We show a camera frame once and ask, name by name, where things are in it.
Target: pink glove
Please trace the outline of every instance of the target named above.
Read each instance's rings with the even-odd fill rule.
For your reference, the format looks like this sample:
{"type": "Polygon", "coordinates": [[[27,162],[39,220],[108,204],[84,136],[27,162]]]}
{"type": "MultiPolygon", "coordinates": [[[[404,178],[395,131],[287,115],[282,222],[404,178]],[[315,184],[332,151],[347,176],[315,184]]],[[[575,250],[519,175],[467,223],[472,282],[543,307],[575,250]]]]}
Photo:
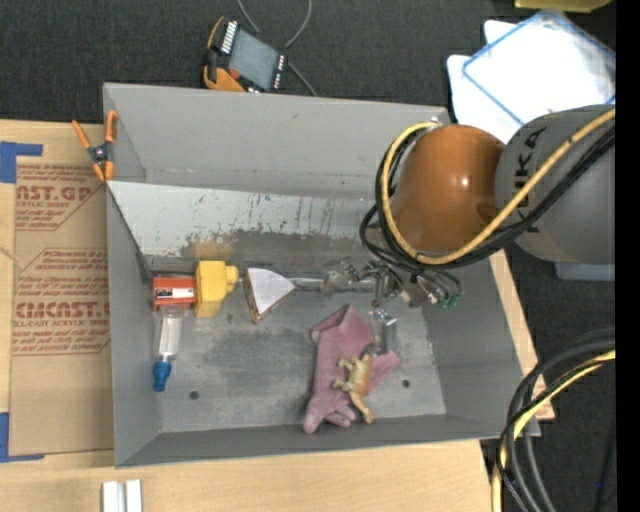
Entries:
{"type": "MultiPolygon", "coordinates": [[[[311,339],[317,344],[316,369],[311,399],[307,404],[303,428],[307,434],[316,431],[322,421],[348,427],[356,415],[349,407],[349,395],[331,385],[336,379],[345,380],[347,370],[338,366],[340,358],[360,357],[364,348],[373,341],[367,322],[351,306],[345,306],[311,330],[311,339]]],[[[400,363],[393,352],[374,358],[368,392],[400,363]]]]}

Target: blue cap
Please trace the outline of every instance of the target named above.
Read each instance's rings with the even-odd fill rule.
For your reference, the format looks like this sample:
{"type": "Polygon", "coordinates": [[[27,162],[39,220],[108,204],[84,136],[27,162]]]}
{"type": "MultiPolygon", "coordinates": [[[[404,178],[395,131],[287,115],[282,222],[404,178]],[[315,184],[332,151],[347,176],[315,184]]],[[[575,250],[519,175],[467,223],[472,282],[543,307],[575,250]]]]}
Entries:
{"type": "Polygon", "coordinates": [[[156,361],[153,365],[153,390],[164,391],[169,375],[171,375],[171,363],[156,361]]]}

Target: gray bin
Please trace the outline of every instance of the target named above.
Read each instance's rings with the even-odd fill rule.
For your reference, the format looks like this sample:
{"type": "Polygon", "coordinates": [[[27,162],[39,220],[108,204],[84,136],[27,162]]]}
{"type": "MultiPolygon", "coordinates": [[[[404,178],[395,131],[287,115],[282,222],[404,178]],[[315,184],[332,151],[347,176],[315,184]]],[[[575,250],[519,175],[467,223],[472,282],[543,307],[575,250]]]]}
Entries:
{"type": "Polygon", "coordinates": [[[400,365],[367,403],[372,425],[302,430],[309,330],[369,292],[296,291],[257,325],[241,286],[185,322],[166,391],[152,387],[150,272],[202,259],[322,276],[370,259],[358,225],[378,162],[440,107],[106,84],[119,115],[107,195],[117,466],[494,438],[522,373],[489,261],[456,271],[453,310],[388,304],[400,365]]]}

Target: orange box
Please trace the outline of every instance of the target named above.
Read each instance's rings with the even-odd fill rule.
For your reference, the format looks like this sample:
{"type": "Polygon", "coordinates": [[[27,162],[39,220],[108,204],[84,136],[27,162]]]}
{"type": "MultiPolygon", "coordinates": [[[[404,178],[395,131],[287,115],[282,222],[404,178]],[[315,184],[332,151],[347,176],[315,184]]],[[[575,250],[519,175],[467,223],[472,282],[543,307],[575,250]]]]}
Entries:
{"type": "Polygon", "coordinates": [[[196,302],[196,279],[192,276],[159,276],[153,278],[153,310],[167,304],[190,308],[196,302]]]}

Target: black carpet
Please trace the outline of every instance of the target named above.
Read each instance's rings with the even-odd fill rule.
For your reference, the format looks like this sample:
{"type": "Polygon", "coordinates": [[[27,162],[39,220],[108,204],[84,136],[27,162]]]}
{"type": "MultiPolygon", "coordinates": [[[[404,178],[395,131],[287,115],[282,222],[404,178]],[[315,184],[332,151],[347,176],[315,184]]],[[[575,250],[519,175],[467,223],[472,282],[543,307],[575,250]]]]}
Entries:
{"type": "MultiPolygon", "coordinates": [[[[274,46],[288,41],[307,9],[306,0],[244,5],[259,37],[274,46]]],[[[289,56],[321,96],[446,106],[454,119],[446,59],[479,50],[488,19],[517,22],[535,12],[511,0],[316,0],[289,56]]],[[[235,1],[0,0],[0,117],[102,122],[105,81],[200,87],[206,39],[225,14],[241,17],[235,1]]],[[[568,16],[616,49],[615,1],[568,16]]],[[[293,74],[285,92],[308,94],[293,74]]],[[[563,281],[551,263],[516,245],[507,254],[539,356],[615,325],[614,283],[563,281]]],[[[599,484],[611,495],[601,511],[617,510],[615,456],[601,481],[615,427],[615,377],[611,366],[562,393],[557,418],[536,439],[559,512],[595,511],[599,484]]],[[[506,510],[519,510],[509,496],[506,510]]]]}

